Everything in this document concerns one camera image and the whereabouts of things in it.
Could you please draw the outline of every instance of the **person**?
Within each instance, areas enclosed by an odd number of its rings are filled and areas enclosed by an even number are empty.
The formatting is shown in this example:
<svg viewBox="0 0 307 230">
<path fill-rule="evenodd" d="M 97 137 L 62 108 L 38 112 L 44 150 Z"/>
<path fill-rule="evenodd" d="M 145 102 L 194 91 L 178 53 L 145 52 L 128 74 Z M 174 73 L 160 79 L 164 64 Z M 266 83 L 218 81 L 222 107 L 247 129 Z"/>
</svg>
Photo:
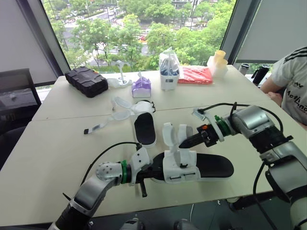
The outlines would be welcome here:
<svg viewBox="0 0 307 230">
<path fill-rule="evenodd" d="M 283 87 L 282 97 L 276 92 Z M 276 62 L 260 89 L 307 130 L 307 46 Z"/>
</svg>

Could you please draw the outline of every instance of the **window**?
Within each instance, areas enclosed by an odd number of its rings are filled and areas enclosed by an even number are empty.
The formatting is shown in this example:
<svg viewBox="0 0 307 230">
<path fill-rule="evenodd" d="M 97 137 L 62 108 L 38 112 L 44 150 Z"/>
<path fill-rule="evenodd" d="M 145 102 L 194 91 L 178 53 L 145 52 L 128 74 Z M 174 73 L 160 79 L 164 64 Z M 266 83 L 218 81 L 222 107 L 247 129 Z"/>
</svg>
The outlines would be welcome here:
<svg viewBox="0 0 307 230">
<path fill-rule="evenodd" d="M 158 69 L 169 47 L 203 65 L 219 49 L 235 0 L 42 0 L 71 68 L 101 73 Z"/>
</svg>

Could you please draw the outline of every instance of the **black cable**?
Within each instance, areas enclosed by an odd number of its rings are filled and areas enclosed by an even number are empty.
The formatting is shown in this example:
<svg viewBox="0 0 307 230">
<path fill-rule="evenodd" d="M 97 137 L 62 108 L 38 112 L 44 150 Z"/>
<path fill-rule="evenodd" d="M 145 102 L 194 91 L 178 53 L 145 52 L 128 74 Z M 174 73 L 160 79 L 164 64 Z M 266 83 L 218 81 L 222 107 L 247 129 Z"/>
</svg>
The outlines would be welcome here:
<svg viewBox="0 0 307 230">
<path fill-rule="evenodd" d="M 109 148 L 107 148 L 106 150 L 104 150 L 102 153 L 100 153 L 100 154 L 98 155 L 98 157 L 96 157 L 96 159 L 95 159 L 95 160 L 90 164 L 90 166 L 88 167 L 88 169 L 87 169 L 87 171 L 86 171 L 86 173 L 85 173 L 85 175 L 84 175 L 84 177 L 83 177 L 83 179 L 82 179 L 81 185 L 82 185 L 82 184 L 84 183 L 84 181 L 86 180 L 87 175 L 88 175 L 88 173 L 90 172 L 92 166 L 95 164 L 95 162 L 96 162 L 105 152 L 109 151 L 111 148 L 113 148 L 113 147 L 115 147 L 115 146 L 117 146 L 117 145 L 123 145 L 123 144 L 134 144 L 134 145 L 136 145 L 136 146 L 139 146 L 139 145 L 140 145 L 140 143 L 137 143 L 137 142 L 124 141 L 124 142 L 120 142 L 120 143 L 114 144 L 114 145 L 110 146 Z"/>
<path fill-rule="evenodd" d="M 301 229 L 301 225 L 305 224 L 307 222 L 307 219 L 302 220 L 301 222 L 299 222 L 299 224 L 297 224 L 293 230 L 300 230 Z"/>
<path fill-rule="evenodd" d="M 198 112 L 204 112 L 204 111 L 206 111 L 206 110 L 209 110 L 209 109 L 215 108 L 215 107 L 217 107 L 217 106 L 221 106 L 221 105 L 234 106 L 234 104 L 232 104 L 232 103 L 218 103 L 218 104 L 211 105 L 211 106 L 209 106 L 209 107 L 207 107 L 207 108 L 204 108 L 204 109 L 198 109 Z M 250 104 L 236 104 L 236 105 L 237 105 L 237 106 L 243 106 L 243 107 L 250 106 Z M 280 126 L 280 129 L 279 129 L 279 130 L 283 133 L 283 123 L 282 123 L 282 121 L 280 120 L 280 118 L 279 118 L 275 113 L 273 113 L 271 110 L 268 110 L 268 109 L 263 108 L 263 107 L 260 107 L 260 106 L 258 106 L 258 107 L 259 107 L 260 109 L 262 109 L 262 110 L 268 112 L 269 114 L 271 114 L 272 116 L 274 116 L 274 117 L 276 118 L 276 120 L 278 121 L 279 126 Z"/>
<path fill-rule="evenodd" d="M 254 186 L 253 186 L 253 195 L 254 195 L 254 199 L 260 209 L 260 211 L 263 213 L 264 217 L 266 218 L 266 220 L 268 221 L 268 223 L 270 224 L 270 226 L 272 227 L 273 230 L 277 230 L 277 227 L 275 226 L 275 224 L 273 223 L 273 221 L 270 219 L 270 217 L 268 216 L 268 214 L 266 213 L 266 211 L 264 210 L 264 208 L 261 206 L 259 200 L 257 199 L 257 194 L 256 194 L 256 189 L 257 189 L 257 183 L 258 183 L 258 179 L 261 175 L 261 172 L 264 168 L 264 162 L 262 163 L 258 173 L 257 173 L 257 176 L 255 178 L 255 181 L 254 181 Z"/>
<path fill-rule="evenodd" d="M 236 110 L 236 106 L 237 106 L 237 102 L 235 102 L 235 103 L 233 104 L 232 108 L 231 108 L 230 115 L 229 115 L 229 122 L 230 122 L 231 127 L 235 130 L 235 132 L 241 133 L 241 132 L 236 128 L 236 126 L 235 126 L 235 124 L 234 124 L 234 121 L 233 121 L 233 119 L 232 119 L 232 116 L 233 116 L 233 114 L 234 114 L 234 111 Z"/>
</svg>

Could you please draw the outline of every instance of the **purple bag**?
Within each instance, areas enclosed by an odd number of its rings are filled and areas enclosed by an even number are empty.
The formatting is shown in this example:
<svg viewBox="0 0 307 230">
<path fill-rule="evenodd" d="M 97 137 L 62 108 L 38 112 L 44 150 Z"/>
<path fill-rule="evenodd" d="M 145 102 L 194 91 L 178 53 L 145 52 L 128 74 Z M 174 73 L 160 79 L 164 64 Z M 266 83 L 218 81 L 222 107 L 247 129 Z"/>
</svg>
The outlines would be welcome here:
<svg viewBox="0 0 307 230">
<path fill-rule="evenodd" d="M 149 79 L 142 77 L 141 72 L 138 73 L 140 77 L 132 84 L 132 96 L 134 98 L 151 97 L 151 82 Z"/>
</svg>

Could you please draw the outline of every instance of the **red bag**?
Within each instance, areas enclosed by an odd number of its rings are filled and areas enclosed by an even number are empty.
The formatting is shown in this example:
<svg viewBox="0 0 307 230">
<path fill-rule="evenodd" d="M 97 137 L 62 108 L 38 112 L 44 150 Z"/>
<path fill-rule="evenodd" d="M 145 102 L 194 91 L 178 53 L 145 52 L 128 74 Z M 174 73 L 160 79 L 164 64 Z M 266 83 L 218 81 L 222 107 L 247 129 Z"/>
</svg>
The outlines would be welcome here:
<svg viewBox="0 0 307 230">
<path fill-rule="evenodd" d="M 211 84 L 212 76 L 205 66 L 182 66 L 183 77 L 180 75 L 178 83 L 187 84 Z"/>
</svg>

